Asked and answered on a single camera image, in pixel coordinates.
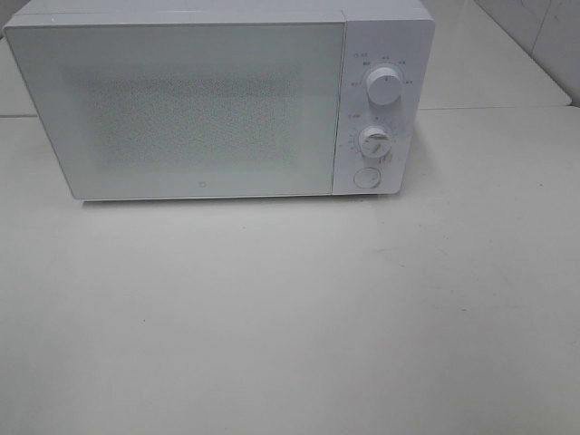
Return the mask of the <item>white timer knob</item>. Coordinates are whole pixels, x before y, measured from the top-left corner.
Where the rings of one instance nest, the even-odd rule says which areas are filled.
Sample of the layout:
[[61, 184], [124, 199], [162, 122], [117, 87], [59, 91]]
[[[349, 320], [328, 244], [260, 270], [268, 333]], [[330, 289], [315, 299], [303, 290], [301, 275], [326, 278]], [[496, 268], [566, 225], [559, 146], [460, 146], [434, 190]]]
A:
[[392, 149], [392, 136], [380, 126], [368, 126], [359, 133], [358, 144], [367, 159], [381, 159]]

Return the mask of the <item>white microwave oven body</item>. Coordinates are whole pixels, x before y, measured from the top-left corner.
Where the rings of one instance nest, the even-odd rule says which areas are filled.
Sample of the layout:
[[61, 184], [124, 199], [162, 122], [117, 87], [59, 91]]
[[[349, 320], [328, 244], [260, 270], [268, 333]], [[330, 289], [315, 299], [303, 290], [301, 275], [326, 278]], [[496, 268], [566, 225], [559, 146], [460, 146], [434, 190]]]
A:
[[[411, 147], [435, 30], [433, 18], [419, 1], [32, 1], [7, 22], [4, 35], [7, 40], [12, 27], [329, 23], [344, 26], [331, 191], [216, 198], [396, 193]], [[401, 74], [402, 93], [394, 103], [378, 106], [367, 96], [365, 79], [372, 69], [384, 65]], [[383, 127], [391, 135], [391, 150], [381, 159], [367, 159], [360, 151], [359, 133], [368, 126]], [[377, 188], [355, 186], [354, 174], [363, 168], [381, 172]]]

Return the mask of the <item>white upper power knob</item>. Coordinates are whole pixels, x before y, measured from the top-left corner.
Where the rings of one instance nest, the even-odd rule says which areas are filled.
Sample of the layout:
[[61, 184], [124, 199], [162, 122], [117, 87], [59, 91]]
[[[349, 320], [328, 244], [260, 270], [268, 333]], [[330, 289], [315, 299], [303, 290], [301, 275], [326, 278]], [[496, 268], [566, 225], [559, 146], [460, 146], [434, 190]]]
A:
[[367, 74], [365, 86], [372, 103], [388, 106], [401, 97], [401, 74], [390, 65], [379, 66]]

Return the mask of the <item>white microwave door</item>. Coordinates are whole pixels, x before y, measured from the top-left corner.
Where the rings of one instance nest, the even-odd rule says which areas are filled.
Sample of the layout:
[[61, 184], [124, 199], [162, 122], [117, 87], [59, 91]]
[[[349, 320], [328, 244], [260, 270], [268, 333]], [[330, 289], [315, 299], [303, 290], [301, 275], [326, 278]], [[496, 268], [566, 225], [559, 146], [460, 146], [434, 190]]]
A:
[[12, 27], [77, 199], [332, 189], [341, 23]]

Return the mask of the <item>white round door button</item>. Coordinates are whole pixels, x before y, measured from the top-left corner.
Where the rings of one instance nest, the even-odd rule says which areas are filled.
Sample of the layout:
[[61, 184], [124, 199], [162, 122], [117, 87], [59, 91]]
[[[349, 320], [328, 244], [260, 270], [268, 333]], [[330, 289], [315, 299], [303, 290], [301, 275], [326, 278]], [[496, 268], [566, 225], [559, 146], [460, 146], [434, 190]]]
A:
[[355, 186], [359, 189], [375, 189], [381, 183], [381, 172], [376, 168], [363, 168], [353, 177]]

